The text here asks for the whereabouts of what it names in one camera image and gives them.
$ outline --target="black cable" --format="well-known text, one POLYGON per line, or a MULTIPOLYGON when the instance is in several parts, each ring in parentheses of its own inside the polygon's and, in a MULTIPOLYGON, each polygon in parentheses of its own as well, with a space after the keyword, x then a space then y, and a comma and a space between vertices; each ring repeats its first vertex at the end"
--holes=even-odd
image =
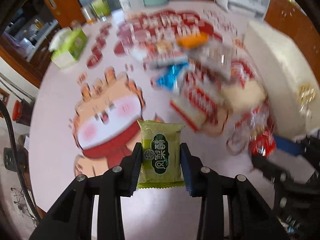
POLYGON ((20 169, 20 166, 18 165, 18 153, 17 153, 17 145, 15 143, 15 139, 14 139, 14 133, 13 133, 13 127, 12 127, 12 122, 10 119, 10 115, 9 112, 7 110, 7 108, 5 107, 4 103, 2 101, 0 101, 0 112, 2 113, 5 122, 7 124, 7 128, 8 128, 8 132, 9 132, 9 138, 10 138, 10 144, 11 144, 11 149, 13 152, 13 162, 14 165, 16 167, 17 170, 17 174, 18 174, 18 178, 19 178, 19 182, 21 185, 21 188, 23 190, 23 194, 25 196, 26 202, 29 204, 31 211, 33 212, 33 214, 35 215, 35 218, 40 222, 41 221, 41 217, 39 216, 39 213, 35 207, 35 205, 33 204, 28 189, 26 187, 26 184, 24 182, 23 179, 23 175, 20 169))

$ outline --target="white wall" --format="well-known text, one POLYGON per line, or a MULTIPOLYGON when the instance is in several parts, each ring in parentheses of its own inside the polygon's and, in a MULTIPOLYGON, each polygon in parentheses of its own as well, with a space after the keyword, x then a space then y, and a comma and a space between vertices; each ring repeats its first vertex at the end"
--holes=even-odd
MULTIPOLYGON (((37 96, 39 89, 27 80, 25 80, 22 76, 20 76, 1 57, 0 72, 28 94, 32 95, 33 97, 37 96)), ((25 97, 23 94, 12 88, 10 85, 8 85, 8 87, 10 87, 21 98, 27 100, 28 102, 30 101, 27 97, 25 97)), ((5 88, 1 83, 0 88, 10 94, 7 109, 10 116, 12 117, 13 106, 15 101, 18 100, 18 98, 14 96, 9 90, 7 90, 7 88, 5 88)), ((29 133, 29 127, 26 125, 18 124, 15 122, 12 122, 12 125, 16 141, 20 135, 29 133)), ((10 223, 12 224, 12 227, 16 229, 18 236, 21 239, 28 239, 33 231, 32 220, 24 215, 21 215, 21 213, 17 211, 17 205, 13 203, 12 191, 10 190, 10 188, 15 187, 21 189, 21 186, 19 183, 17 173, 13 171, 8 171, 4 167, 4 147, 10 147, 10 141, 5 120, 3 118, 0 118, 0 200, 5 213, 10 223)))

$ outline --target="cartoon face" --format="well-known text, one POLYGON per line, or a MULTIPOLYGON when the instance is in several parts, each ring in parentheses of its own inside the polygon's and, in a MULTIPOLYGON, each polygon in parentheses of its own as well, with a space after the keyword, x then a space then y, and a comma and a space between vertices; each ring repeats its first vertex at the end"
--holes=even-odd
POLYGON ((134 82, 125 73, 115 77, 113 68, 105 77, 96 81, 93 91, 84 84, 83 100, 76 106, 74 137, 83 150, 110 141, 142 115, 142 92, 134 82))

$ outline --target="cartoon character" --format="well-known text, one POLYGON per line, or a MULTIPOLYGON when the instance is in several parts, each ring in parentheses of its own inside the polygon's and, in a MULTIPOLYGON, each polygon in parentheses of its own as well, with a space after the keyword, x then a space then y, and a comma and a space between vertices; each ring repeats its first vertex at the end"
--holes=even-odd
POLYGON ((115 75, 109 67, 105 78, 93 89, 82 84, 82 100, 76 105, 73 136, 84 156, 77 156, 74 174, 88 177, 103 174, 131 155, 141 141, 137 120, 142 119, 145 102, 140 88, 125 72, 115 75))

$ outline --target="round table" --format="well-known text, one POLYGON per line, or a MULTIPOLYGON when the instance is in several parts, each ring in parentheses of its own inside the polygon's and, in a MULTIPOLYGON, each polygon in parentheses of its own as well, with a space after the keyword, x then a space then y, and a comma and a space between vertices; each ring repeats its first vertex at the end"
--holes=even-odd
MULTIPOLYGON (((153 29, 156 38, 168 28, 174 28, 178 34, 208 29, 211 35, 222 38, 223 43, 233 44, 236 39, 242 40, 248 23, 248 18, 227 13, 209 1, 175 0, 164 7, 145 8, 143 12, 148 17, 140 24, 144 29, 153 29), (165 15, 165 20, 156 19, 159 15, 165 15)), ((122 24, 125 18, 122 11, 115 11, 107 22, 85 25, 83 31, 88 36, 88 44, 80 61, 64 70, 51 63, 42 81, 31 122, 29 169, 36 204, 44 211, 49 210, 77 174, 103 174, 130 153, 140 140, 140 132, 129 139, 118 135, 127 134, 137 116, 144 120, 185 123, 170 107, 172 93, 155 90, 150 85, 150 79, 163 70, 146 70, 137 60, 123 54, 121 39, 136 27, 134 22, 122 24), (106 44, 101 53, 94 53, 97 42, 103 44, 104 40, 106 44), (122 108, 122 112, 109 113, 106 117, 101 109, 110 102, 117 109, 122 108), (119 118, 128 110, 131 115, 119 118), (81 130, 84 119, 94 118, 108 121, 108 129, 81 130), (107 141, 102 144, 104 149, 111 147, 110 142, 116 145, 117 154, 95 156, 94 149, 101 141, 107 141)), ((222 121, 223 127, 215 131, 222 134, 215 137, 205 131, 194 132, 186 125, 181 132, 181 142, 186 142, 191 153, 217 173, 229 177, 244 174, 272 207, 273 185, 260 171, 252 170, 246 152, 233 156, 226 149, 226 141, 238 118, 229 116, 227 122, 222 121)), ((270 159, 289 169, 301 181, 307 181, 313 173, 302 158, 276 151, 270 159)), ((126 239, 196 239, 201 199, 191 198, 184 187, 138 189, 131 198, 121 201, 126 239)), ((97 206, 95 201, 93 236, 96 236, 97 206)), ((225 234, 228 235, 226 201, 224 209, 225 234)))

